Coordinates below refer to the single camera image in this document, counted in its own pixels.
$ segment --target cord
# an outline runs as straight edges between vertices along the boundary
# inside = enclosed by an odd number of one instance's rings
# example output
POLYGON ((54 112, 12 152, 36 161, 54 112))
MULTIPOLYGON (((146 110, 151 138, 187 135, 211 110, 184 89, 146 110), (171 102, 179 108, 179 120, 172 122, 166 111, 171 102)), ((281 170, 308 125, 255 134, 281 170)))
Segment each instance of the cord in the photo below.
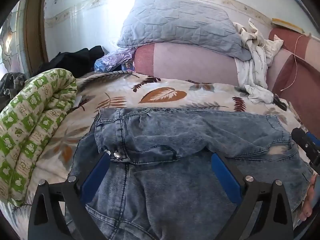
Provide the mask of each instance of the cord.
POLYGON ((281 89, 281 90, 280 90, 281 92, 282 92, 283 90, 286 90, 287 88, 291 87, 291 86, 293 85, 293 83, 295 82, 296 78, 297 78, 298 64, 297 64, 297 59, 296 59, 296 48, 297 48, 298 40, 299 40, 300 37, 302 37, 302 36, 304 36, 304 35, 299 36, 299 38, 298 38, 297 41, 296 41, 296 46, 294 46, 294 53, 293 53, 293 55, 294 55, 294 61, 296 62, 296 75, 295 75, 294 80, 293 80, 293 82, 291 83, 291 85, 288 86, 288 87, 286 87, 286 88, 284 88, 284 89, 281 89))

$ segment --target white cloth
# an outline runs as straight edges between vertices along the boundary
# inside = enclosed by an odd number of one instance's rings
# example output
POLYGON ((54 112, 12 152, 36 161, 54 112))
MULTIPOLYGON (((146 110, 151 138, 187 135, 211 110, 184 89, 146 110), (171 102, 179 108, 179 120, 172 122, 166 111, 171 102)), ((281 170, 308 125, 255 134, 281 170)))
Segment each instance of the white cloth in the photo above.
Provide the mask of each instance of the white cloth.
POLYGON ((274 56, 283 45, 283 40, 274 36, 274 41, 265 40, 249 19, 247 30, 239 23, 233 23, 241 37, 242 47, 251 52, 252 59, 241 61, 235 58, 239 86, 249 93, 249 100, 254 104, 273 102, 273 93, 267 90, 267 70, 272 65, 274 56))

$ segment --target blue denim garment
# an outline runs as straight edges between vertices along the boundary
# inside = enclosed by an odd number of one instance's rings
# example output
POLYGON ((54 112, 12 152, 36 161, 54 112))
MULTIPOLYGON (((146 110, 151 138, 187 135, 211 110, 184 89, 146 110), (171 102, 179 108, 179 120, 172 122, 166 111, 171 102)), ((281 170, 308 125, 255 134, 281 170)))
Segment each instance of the blue denim garment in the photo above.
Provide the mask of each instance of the blue denim garment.
MULTIPOLYGON (((273 115, 100 109, 79 142, 70 174, 78 175, 82 165, 104 150, 118 152, 120 158, 111 155, 110 168, 87 210, 107 239, 214 239, 236 206, 211 170, 213 152, 225 153, 244 175, 270 183, 280 179, 292 211, 312 176, 273 115), (268 154, 276 145, 288 149, 268 154)), ((68 213, 66 221, 73 237, 80 239, 68 213)))

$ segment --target green and white quilt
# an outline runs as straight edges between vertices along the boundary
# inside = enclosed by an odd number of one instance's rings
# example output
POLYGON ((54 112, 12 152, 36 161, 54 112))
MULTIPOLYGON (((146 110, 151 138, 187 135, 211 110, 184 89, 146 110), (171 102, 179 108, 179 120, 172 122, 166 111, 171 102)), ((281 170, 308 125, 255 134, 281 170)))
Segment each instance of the green and white quilt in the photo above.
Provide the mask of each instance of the green and white quilt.
POLYGON ((65 69, 33 78, 0 113, 0 200, 20 206, 39 155, 73 107, 76 79, 65 69))

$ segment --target gray pillow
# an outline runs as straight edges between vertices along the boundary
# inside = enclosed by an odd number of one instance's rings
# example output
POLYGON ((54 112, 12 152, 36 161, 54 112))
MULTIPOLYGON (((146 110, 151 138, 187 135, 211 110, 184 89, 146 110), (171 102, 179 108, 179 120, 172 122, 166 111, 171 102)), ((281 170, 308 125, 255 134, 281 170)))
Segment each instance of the gray pillow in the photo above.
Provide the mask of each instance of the gray pillow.
POLYGON ((197 45, 242 61, 252 58, 221 8, 193 0, 135 0, 117 45, 165 41, 197 45))

